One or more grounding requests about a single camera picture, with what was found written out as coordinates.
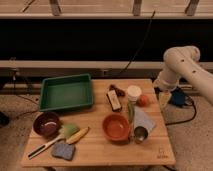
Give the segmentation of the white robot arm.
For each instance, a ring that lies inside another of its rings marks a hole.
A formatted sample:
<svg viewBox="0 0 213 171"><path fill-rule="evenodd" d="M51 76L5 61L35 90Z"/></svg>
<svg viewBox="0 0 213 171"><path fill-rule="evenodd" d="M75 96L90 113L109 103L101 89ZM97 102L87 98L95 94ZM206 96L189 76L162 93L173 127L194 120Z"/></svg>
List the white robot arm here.
<svg viewBox="0 0 213 171"><path fill-rule="evenodd" d="M196 46L172 47L164 52L163 69L159 72L155 85L163 92L173 91L184 78L211 105L213 105L213 74L203 69L198 61L200 50Z"/></svg>

